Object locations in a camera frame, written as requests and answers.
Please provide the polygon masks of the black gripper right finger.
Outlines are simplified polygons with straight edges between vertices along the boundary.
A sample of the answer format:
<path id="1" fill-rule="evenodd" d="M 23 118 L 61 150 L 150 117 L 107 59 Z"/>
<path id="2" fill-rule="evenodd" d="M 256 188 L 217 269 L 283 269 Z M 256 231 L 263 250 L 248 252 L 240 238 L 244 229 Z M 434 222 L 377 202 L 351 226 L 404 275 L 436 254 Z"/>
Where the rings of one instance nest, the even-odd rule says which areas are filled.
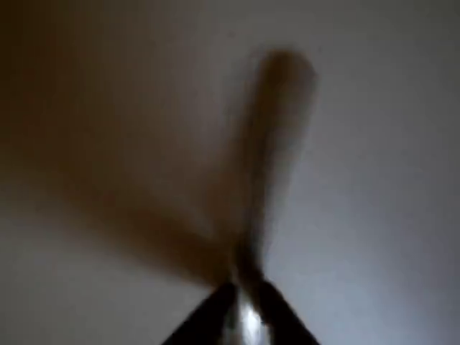
<path id="1" fill-rule="evenodd" d="M 320 344 L 273 284 L 263 281 L 258 293 L 259 310 L 270 327 L 271 344 Z"/>

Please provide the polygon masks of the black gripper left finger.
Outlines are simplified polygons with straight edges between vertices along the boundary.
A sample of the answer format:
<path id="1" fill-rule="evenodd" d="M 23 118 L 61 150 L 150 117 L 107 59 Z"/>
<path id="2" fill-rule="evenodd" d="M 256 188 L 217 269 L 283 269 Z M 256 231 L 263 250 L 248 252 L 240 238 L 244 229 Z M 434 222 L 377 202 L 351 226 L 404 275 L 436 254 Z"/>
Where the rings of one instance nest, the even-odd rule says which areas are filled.
<path id="1" fill-rule="evenodd" d="M 193 310 L 162 344 L 219 344 L 226 314 L 235 300 L 235 284 L 224 283 Z"/>

